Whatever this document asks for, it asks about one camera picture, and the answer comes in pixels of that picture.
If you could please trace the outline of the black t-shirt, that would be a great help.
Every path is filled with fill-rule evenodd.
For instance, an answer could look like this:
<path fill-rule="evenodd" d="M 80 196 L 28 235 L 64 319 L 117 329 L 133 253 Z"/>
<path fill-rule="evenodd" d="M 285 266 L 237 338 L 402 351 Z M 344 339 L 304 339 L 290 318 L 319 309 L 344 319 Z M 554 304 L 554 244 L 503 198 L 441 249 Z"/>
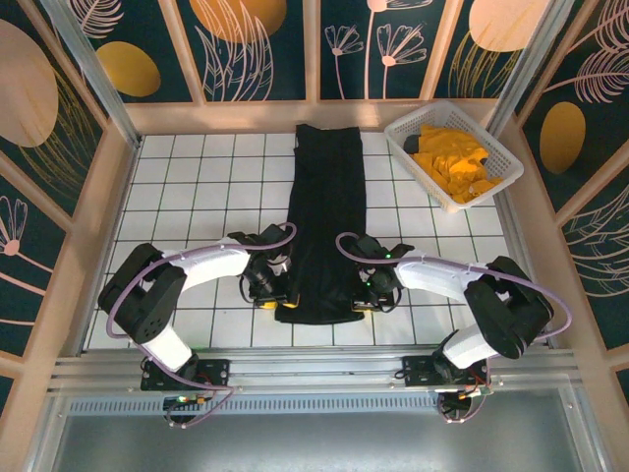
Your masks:
<path fill-rule="evenodd" d="M 366 178 L 363 142 L 357 127 L 322 130 L 296 127 L 294 182 L 287 220 L 297 227 L 290 277 L 298 306 L 280 306 L 284 324 L 336 325 L 360 321 L 352 306 L 358 276 L 352 261 L 337 250 L 336 236 L 366 232 Z"/>

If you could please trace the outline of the grey metal panel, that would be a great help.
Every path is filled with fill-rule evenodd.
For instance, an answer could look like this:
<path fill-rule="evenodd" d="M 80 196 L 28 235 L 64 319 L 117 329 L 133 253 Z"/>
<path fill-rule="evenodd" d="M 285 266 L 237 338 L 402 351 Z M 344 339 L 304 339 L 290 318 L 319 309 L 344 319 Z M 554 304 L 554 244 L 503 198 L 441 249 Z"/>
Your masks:
<path fill-rule="evenodd" d="M 242 395 L 175 430 L 141 397 L 58 398 L 27 472 L 614 472 L 583 396 L 503 391 L 463 424 L 422 394 Z"/>

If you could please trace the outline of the yellow t-shirt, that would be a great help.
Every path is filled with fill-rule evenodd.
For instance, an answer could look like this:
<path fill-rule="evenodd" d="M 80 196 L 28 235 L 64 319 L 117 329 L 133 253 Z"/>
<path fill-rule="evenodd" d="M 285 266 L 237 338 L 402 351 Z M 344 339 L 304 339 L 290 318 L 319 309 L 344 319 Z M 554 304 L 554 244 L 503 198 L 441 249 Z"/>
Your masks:
<path fill-rule="evenodd" d="M 489 177 L 487 150 L 471 134 L 422 125 L 421 150 L 410 155 L 428 177 L 457 204 L 467 204 L 502 183 Z"/>

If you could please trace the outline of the white plastic basket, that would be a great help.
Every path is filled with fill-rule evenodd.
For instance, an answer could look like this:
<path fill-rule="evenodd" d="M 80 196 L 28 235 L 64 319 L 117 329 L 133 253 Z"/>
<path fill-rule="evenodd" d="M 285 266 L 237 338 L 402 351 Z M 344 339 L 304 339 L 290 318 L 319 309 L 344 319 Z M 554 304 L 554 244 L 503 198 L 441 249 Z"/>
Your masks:
<path fill-rule="evenodd" d="M 487 150 L 488 159 L 485 167 L 489 177 L 500 177 L 502 183 L 480 195 L 467 204 L 457 204 L 445 194 L 427 173 L 403 150 L 405 139 L 418 134 L 422 125 L 461 130 L 473 135 Z M 506 147 L 490 135 L 484 127 L 467 115 L 456 105 L 447 100 L 425 105 L 406 116 L 394 121 L 384 129 L 391 153 L 420 183 L 424 190 L 438 201 L 447 212 L 468 209 L 492 198 L 506 189 L 524 172 L 522 163 Z"/>

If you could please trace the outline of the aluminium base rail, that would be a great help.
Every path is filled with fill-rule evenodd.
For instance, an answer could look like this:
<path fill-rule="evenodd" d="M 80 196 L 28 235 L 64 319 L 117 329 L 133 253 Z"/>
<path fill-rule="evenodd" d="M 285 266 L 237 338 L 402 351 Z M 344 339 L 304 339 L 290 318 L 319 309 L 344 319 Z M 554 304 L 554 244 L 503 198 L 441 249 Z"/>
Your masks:
<path fill-rule="evenodd" d="M 402 360 L 428 355 L 421 346 L 227 348 L 200 352 L 227 359 L 238 394 L 393 392 Z M 126 395 L 140 391 L 142 354 L 131 349 L 90 350 L 55 362 L 47 392 L 54 396 Z M 488 363 L 495 391 L 578 387 L 582 376 L 568 349 L 532 347 L 518 360 Z"/>

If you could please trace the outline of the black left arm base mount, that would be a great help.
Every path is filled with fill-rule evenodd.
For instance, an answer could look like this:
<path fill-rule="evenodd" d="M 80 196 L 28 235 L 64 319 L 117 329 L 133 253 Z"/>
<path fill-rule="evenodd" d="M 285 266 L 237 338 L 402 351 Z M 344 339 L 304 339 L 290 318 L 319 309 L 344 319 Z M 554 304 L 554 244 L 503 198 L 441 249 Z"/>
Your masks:
<path fill-rule="evenodd" d="M 158 366 L 146 358 L 141 362 L 143 370 L 141 378 L 142 391 L 184 391 L 198 390 L 188 384 L 180 383 L 164 374 Z M 188 381 L 200 384 L 227 385 L 229 380 L 230 361 L 226 359 L 200 359 L 194 354 L 177 375 Z"/>

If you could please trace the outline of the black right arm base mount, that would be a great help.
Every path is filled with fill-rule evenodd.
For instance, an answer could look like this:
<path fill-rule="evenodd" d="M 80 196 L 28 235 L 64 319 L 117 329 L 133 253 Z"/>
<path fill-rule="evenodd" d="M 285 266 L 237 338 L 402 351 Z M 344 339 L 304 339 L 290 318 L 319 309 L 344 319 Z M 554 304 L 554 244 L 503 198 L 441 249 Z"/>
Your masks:
<path fill-rule="evenodd" d="M 394 377 L 403 381 L 405 387 L 428 387 L 435 391 L 471 392 L 490 384 L 485 360 L 459 369 L 445 358 L 428 355 L 403 357 L 401 369 Z"/>

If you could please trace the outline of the aluminium frame post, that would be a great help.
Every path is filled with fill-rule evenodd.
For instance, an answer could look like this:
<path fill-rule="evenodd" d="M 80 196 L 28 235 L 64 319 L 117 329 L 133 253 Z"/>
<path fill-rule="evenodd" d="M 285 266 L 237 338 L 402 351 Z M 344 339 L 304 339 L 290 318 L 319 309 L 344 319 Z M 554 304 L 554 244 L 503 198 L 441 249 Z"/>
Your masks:
<path fill-rule="evenodd" d="M 550 0 L 533 35 L 510 74 L 486 130 L 498 138 L 506 126 L 527 86 L 565 25 L 575 0 Z"/>
<path fill-rule="evenodd" d="M 120 94 L 96 55 L 93 40 L 105 39 L 124 17 L 122 0 L 37 0 L 66 44 L 98 100 L 132 150 L 141 135 L 132 124 Z"/>

